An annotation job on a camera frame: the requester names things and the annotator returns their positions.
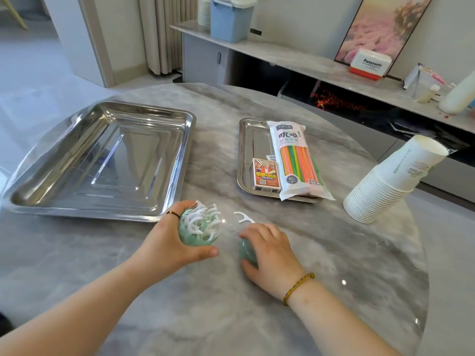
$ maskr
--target marble table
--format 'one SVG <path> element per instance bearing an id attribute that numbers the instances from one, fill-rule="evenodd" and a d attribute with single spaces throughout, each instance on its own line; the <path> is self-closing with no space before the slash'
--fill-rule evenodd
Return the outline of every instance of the marble table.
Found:
<path id="1" fill-rule="evenodd" d="M 399 81 L 390 78 L 383 78 L 379 81 L 366 79 L 350 73 L 347 65 L 342 65 L 325 57 L 307 53 L 293 47 L 281 45 L 254 34 L 249 34 L 247 40 L 238 43 L 219 40 L 211 37 L 209 27 L 200 26 L 196 20 L 171 25 L 171 28 L 458 129 L 475 133 L 475 118 L 470 115 L 470 109 L 467 108 L 458 115 L 448 115 L 438 109 L 438 103 L 435 101 L 431 101 L 428 104 L 414 102 L 402 88 L 402 83 Z"/>
<path id="2" fill-rule="evenodd" d="M 428 311 L 428 274 L 412 215 L 401 202 L 360 224 L 343 198 L 375 165 L 354 140 L 290 102 L 231 86 L 171 84 L 116 99 L 188 110 L 197 117 L 182 199 L 216 203 L 226 219 L 220 256 L 186 266 L 143 293 L 101 355 L 315 355 L 289 308 L 243 275 L 234 211 L 278 225 L 305 269 L 406 355 L 416 353 Z M 306 125 L 306 139 L 337 201 L 257 197 L 236 182 L 238 123 L 245 117 Z M 24 170 L 70 124 L 56 125 L 27 155 Z M 21 324 L 126 260 L 152 225 L 0 213 L 0 311 Z"/>

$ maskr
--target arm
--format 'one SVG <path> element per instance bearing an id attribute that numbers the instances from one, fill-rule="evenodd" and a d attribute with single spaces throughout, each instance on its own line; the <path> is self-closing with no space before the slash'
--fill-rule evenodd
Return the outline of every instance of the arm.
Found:
<path id="1" fill-rule="evenodd" d="M 243 260 L 244 272 L 256 285 L 282 300 L 306 274 L 290 248 L 287 235 L 274 225 L 255 223 L 240 237 L 252 243 L 259 265 L 256 269 Z M 315 280 L 306 279 L 287 303 L 325 356 L 400 355 Z"/>
<path id="2" fill-rule="evenodd" d="M 191 205 L 182 201 L 170 209 L 181 215 Z M 188 263 L 217 255 L 212 246 L 185 246 L 178 217 L 164 215 L 125 263 L 0 338 L 0 355 L 93 355 L 140 293 Z"/>

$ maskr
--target forearm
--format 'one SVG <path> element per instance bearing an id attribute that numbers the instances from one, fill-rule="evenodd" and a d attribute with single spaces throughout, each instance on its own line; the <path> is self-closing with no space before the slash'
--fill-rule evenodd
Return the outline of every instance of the forearm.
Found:
<path id="1" fill-rule="evenodd" d="M 121 265 L 0 338 L 0 355 L 92 355 L 143 290 Z"/>
<path id="2" fill-rule="evenodd" d="M 288 304 L 324 356 L 400 355 L 317 281 L 305 281 Z"/>

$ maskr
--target pink flower painting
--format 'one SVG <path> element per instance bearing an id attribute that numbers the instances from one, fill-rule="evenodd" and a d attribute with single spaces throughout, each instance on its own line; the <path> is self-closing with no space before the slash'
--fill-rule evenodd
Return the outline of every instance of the pink flower painting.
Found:
<path id="1" fill-rule="evenodd" d="M 393 62 L 431 0 L 363 0 L 335 61 L 350 64 L 359 48 L 383 53 Z"/>

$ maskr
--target large stainless steel tray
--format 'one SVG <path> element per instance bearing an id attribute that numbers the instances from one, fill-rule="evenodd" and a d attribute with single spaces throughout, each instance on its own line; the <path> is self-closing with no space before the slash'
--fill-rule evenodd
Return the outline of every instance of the large stainless steel tray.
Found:
<path id="1" fill-rule="evenodd" d="M 270 136 L 270 129 L 265 121 L 254 119 L 242 119 L 239 122 L 239 155 L 238 155 L 238 181 L 239 186 L 246 192 L 253 195 L 276 197 L 279 194 L 256 191 L 251 187 L 251 162 L 252 159 L 260 158 L 266 160 L 267 156 L 274 155 L 274 147 Z M 291 197 L 289 200 L 302 201 L 308 203 L 318 203 L 320 197 Z"/>
<path id="2" fill-rule="evenodd" d="M 179 200 L 196 122 L 192 113 L 106 101 L 73 119 L 6 192 L 7 208 L 154 222 Z"/>

